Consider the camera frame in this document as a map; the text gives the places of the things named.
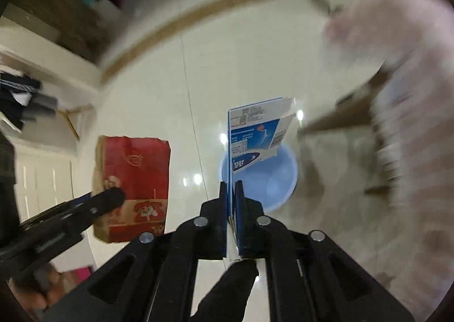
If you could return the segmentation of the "person's left hand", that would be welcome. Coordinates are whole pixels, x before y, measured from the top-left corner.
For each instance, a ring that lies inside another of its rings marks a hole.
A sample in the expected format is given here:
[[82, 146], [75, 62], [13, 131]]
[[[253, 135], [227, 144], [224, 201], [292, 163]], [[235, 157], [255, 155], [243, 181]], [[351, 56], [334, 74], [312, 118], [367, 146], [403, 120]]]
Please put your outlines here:
[[71, 271], [60, 272], [52, 263], [9, 281], [12, 293], [28, 314], [46, 311], [76, 285]]

